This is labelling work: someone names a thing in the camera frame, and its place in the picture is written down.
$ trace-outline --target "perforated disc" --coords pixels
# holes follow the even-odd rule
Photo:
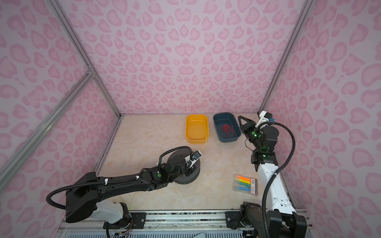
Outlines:
[[[177,150],[177,151],[173,152],[169,156],[169,158],[172,158],[176,155],[182,155],[185,158],[189,155],[189,150],[187,150],[187,149]],[[194,171],[190,175],[185,176],[185,174],[183,174],[180,177],[178,177],[174,182],[177,184],[189,184],[189,183],[193,182],[194,180],[196,180],[196,178],[200,174],[200,165],[201,165],[201,162],[200,162],[200,159],[198,159],[196,161],[196,163],[192,166],[192,168],[194,168]]]

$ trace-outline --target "red wire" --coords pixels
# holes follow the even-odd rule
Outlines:
[[[230,132],[232,132],[233,135],[235,135],[235,130],[234,130],[233,126],[229,126],[229,125],[225,124],[223,127],[221,127],[221,130],[223,130],[225,132],[225,134],[227,135],[227,138],[229,138]]]

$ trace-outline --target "label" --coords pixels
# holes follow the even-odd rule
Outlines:
[[[257,195],[257,180],[251,179],[250,193],[253,195]]]

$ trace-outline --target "pink leopard print wall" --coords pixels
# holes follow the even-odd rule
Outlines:
[[[44,0],[0,2],[0,171],[84,75]]]
[[[319,0],[267,109],[295,135],[285,174],[319,237],[380,237],[381,2]]]
[[[62,0],[122,113],[255,112],[303,0]]]
[[[53,190],[93,171],[115,123],[91,81],[0,194],[0,237],[54,236],[65,211],[48,205]],[[53,200],[65,204],[65,193]]]

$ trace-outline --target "green highlighter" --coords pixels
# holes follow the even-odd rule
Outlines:
[[[236,181],[236,183],[238,183],[239,185],[243,185],[243,186],[246,186],[246,187],[250,187],[250,184],[245,184],[245,183],[242,183],[240,181]]]

